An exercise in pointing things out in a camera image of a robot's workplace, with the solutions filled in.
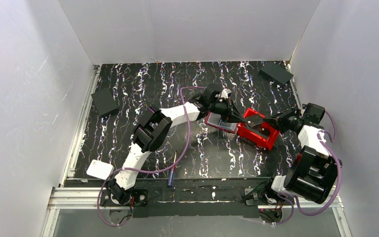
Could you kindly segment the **red plastic bin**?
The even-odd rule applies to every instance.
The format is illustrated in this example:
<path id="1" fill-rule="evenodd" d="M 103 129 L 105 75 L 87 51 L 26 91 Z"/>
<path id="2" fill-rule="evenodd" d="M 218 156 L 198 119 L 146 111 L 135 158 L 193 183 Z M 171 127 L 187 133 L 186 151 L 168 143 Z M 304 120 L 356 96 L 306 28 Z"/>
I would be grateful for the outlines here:
<path id="1" fill-rule="evenodd" d="M 239 123 L 237 125 L 237 135 L 258 147 L 271 150 L 279 136 L 279 131 L 267 123 L 262 123 L 256 127 L 248 127 L 245 123 Z"/>

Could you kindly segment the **red leather card holder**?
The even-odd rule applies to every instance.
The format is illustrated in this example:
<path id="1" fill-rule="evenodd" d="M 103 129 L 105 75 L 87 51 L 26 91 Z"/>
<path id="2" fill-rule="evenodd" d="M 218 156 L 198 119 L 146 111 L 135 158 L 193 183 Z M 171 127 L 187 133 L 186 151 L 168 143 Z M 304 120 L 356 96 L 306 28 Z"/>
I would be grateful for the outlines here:
<path id="1" fill-rule="evenodd" d="M 237 132 L 237 123 L 224 122 L 219 114 L 209 113 L 204 119 L 204 123 L 228 133 L 235 134 Z"/>

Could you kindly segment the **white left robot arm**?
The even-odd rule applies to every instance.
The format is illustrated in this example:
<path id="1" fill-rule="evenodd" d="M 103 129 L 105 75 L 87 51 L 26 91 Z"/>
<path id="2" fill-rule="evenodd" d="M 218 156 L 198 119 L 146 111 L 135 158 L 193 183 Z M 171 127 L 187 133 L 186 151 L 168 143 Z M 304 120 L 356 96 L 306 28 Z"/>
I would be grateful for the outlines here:
<path id="1" fill-rule="evenodd" d="M 149 107 L 139 118 L 133 129 L 133 140 L 129 154 L 123 166 L 107 178 L 105 188 L 119 202 L 127 204 L 131 190 L 139 173 L 154 174 L 156 171 L 143 171 L 141 168 L 148 156 L 163 145 L 169 130 L 185 123 L 190 128 L 191 122 L 208 116 L 219 115 L 225 123 L 245 122 L 243 115 L 236 108 L 229 89 L 218 84 L 209 84 L 202 93 L 197 93 L 188 101 L 171 108 Z"/>

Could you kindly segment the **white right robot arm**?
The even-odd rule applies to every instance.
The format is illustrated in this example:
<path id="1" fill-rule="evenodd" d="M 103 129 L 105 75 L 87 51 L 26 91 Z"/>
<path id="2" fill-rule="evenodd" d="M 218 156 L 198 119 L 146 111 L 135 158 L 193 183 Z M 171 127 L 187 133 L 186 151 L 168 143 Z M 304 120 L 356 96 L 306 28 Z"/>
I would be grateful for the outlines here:
<path id="1" fill-rule="evenodd" d="M 301 151 L 286 175 L 277 175 L 244 191 L 246 205 L 258 205 L 261 201 L 283 204 L 278 193 L 296 195 L 322 204 L 330 194 L 337 176 L 337 163 L 325 149 L 324 127 L 320 125 L 326 111 L 313 103 L 304 109 L 290 108 L 284 112 L 265 116 L 248 109 L 245 122 L 238 125 L 238 135 L 255 145 L 271 150 L 279 134 L 292 131 L 297 135 Z"/>

